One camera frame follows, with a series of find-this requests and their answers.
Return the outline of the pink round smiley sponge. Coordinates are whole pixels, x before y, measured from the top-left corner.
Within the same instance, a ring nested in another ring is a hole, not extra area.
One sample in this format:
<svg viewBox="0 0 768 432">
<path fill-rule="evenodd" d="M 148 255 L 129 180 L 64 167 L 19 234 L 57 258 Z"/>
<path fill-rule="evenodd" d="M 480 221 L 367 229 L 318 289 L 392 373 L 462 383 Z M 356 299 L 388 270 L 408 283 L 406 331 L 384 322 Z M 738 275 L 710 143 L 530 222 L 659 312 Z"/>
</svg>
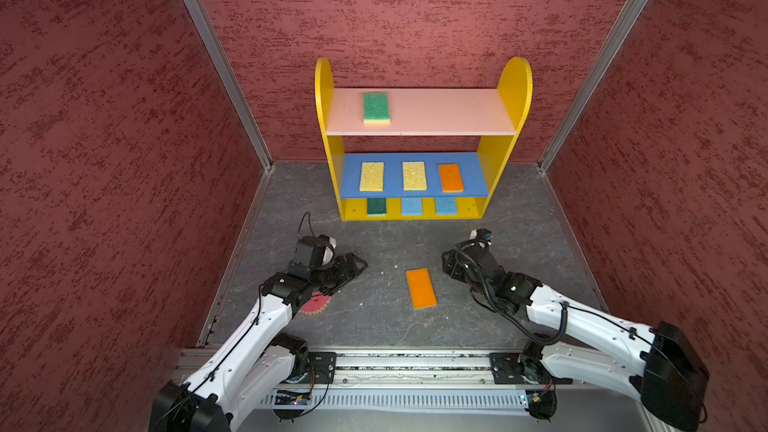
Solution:
<svg viewBox="0 0 768 432">
<path fill-rule="evenodd" d="M 307 315 L 316 315 L 325 310 L 332 297 L 315 292 L 311 298 L 300 308 L 300 312 Z"/>
</svg>

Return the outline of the orange sponge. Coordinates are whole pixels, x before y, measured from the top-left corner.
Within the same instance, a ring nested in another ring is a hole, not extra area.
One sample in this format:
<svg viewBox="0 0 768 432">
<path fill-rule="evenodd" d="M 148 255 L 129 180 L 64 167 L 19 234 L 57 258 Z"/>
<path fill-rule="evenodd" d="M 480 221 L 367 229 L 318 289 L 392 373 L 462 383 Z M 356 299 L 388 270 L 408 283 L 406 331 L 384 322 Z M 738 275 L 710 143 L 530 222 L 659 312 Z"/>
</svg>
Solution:
<svg viewBox="0 0 768 432">
<path fill-rule="evenodd" d="M 438 165 L 441 190 L 443 193 L 463 193 L 464 183 L 460 167 L 455 163 Z"/>
<path fill-rule="evenodd" d="M 434 292 L 429 270 L 420 268 L 406 272 L 412 306 L 420 310 L 436 306 L 438 301 Z"/>
</svg>

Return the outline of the blue sponge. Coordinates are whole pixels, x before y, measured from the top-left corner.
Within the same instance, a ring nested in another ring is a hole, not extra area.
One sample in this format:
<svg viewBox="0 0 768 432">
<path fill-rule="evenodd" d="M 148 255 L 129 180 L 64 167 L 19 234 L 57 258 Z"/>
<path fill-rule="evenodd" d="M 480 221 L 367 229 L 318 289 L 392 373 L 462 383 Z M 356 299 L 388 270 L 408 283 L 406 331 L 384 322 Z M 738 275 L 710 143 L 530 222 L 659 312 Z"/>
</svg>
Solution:
<svg viewBox="0 0 768 432">
<path fill-rule="evenodd" d="M 435 210 L 440 216 L 455 216 L 458 214 L 458 206 L 455 197 L 436 197 Z"/>
<path fill-rule="evenodd" d="M 421 216 L 423 214 L 422 199 L 419 197 L 404 197 L 401 199 L 401 215 L 404 217 Z"/>
</svg>

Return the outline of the green scouring sponge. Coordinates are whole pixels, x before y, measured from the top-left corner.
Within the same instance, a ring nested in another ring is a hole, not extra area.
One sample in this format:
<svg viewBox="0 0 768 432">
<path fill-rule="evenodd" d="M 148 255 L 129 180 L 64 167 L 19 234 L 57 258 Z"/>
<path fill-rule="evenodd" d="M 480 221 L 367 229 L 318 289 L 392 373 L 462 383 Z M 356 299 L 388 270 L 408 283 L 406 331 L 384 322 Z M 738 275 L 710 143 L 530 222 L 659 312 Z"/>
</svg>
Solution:
<svg viewBox="0 0 768 432">
<path fill-rule="evenodd" d="M 368 198 L 367 199 L 367 215 L 369 217 L 381 217 L 387 215 L 387 199 L 386 198 Z"/>
</svg>

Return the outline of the yellow sponge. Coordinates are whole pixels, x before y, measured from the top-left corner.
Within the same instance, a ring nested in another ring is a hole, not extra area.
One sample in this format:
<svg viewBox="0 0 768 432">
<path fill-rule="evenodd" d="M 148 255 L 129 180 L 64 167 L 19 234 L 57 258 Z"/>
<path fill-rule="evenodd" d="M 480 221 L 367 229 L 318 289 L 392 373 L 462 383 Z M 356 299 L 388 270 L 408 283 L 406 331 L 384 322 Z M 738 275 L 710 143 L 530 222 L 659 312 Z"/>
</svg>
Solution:
<svg viewBox="0 0 768 432">
<path fill-rule="evenodd" d="M 402 178 L 404 191 L 426 191 L 428 188 L 426 166 L 422 161 L 404 161 Z"/>
<path fill-rule="evenodd" d="M 382 192 L 384 189 L 383 162 L 363 162 L 361 164 L 359 190 L 361 192 Z"/>
</svg>

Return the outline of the dark yellow scouring pad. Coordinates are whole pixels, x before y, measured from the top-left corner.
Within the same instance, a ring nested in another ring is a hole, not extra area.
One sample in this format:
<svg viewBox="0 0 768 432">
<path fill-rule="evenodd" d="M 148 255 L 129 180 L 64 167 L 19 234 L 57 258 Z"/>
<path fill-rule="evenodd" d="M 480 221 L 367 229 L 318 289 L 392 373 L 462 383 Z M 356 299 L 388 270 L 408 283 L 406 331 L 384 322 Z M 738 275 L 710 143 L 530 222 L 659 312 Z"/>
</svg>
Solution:
<svg viewBox="0 0 768 432">
<path fill-rule="evenodd" d="M 388 124 L 391 121 L 388 94 L 366 92 L 363 94 L 363 123 L 365 125 Z"/>
</svg>

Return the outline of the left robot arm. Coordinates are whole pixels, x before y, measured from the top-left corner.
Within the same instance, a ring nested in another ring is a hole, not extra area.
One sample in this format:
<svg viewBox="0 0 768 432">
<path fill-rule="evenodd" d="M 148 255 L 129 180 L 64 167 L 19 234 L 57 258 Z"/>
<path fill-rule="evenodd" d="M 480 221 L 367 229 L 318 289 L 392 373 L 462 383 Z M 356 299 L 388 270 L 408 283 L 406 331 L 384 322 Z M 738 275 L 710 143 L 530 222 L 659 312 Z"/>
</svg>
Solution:
<svg viewBox="0 0 768 432">
<path fill-rule="evenodd" d="M 152 403 L 152 431 L 236 431 L 280 383 L 329 382 L 311 364 L 305 340 L 284 329 L 312 299 L 330 297 L 358 277 L 367 262 L 339 255 L 327 235 L 298 240 L 292 260 L 260 285 L 247 317 L 224 344 L 181 384 L 166 384 Z"/>
</svg>

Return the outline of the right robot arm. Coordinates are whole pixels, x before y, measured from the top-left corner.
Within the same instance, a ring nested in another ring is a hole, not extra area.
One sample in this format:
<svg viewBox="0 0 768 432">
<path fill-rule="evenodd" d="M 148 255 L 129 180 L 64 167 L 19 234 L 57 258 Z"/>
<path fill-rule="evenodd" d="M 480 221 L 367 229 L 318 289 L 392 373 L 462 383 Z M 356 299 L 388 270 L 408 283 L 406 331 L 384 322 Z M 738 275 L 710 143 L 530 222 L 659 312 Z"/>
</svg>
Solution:
<svg viewBox="0 0 768 432">
<path fill-rule="evenodd" d="M 512 369 L 529 384 L 546 385 L 545 402 L 556 403 L 557 381 L 580 381 L 638 401 L 679 431 L 707 421 L 710 373 L 682 329 L 665 321 L 632 322 L 575 301 L 530 275 L 505 270 L 490 246 L 487 230 L 476 230 L 442 254 L 442 271 L 527 338 Z"/>
</svg>

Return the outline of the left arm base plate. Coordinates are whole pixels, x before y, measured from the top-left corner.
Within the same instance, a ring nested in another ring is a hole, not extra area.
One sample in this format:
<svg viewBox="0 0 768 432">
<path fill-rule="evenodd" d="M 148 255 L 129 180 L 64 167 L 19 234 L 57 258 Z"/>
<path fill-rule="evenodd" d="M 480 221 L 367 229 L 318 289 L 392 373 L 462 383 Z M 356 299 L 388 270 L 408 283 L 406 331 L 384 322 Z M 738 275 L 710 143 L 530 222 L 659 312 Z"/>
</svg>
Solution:
<svg viewBox="0 0 768 432">
<path fill-rule="evenodd" d="M 309 351 L 296 357 L 298 384 L 329 384 L 335 376 L 338 354 L 336 352 Z"/>
</svg>

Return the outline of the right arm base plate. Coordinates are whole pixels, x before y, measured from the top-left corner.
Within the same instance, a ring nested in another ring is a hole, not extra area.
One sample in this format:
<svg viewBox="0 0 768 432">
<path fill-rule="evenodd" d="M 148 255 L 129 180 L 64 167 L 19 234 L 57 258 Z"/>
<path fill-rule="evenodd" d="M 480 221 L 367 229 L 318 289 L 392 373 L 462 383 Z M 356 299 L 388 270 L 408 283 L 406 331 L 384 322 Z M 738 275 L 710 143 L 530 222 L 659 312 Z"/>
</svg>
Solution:
<svg viewBox="0 0 768 432">
<path fill-rule="evenodd" d="M 520 353 L 496 352 L 489 354 L 490 371 L 495 385 L 546 386 L 572 385 L 570 378 L 557 378 L 531 357 Z"/>
</svg>

